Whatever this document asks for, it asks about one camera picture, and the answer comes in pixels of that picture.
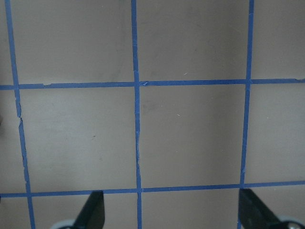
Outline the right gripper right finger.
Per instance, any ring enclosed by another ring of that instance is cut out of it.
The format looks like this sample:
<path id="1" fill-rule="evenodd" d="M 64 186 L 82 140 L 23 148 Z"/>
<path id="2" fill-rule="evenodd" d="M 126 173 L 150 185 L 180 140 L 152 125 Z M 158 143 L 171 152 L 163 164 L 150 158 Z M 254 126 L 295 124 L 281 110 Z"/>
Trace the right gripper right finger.
<path id="1" fill-rule="evenodd" d="M 249 188 L 239 190 L 238 217 L 244 229 L 275 229 L 280 219 Z"/>

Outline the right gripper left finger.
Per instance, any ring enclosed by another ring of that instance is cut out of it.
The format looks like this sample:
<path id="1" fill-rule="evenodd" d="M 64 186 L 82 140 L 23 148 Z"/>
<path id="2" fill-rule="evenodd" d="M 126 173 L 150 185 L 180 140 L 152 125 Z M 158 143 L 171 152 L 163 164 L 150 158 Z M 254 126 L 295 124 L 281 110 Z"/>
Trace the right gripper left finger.
<path id="1" fill-rule="evenodd" d="M 73 229 L 102 229 L 105 223 L 103 191 L 92 192 L 72 225 Z"/>

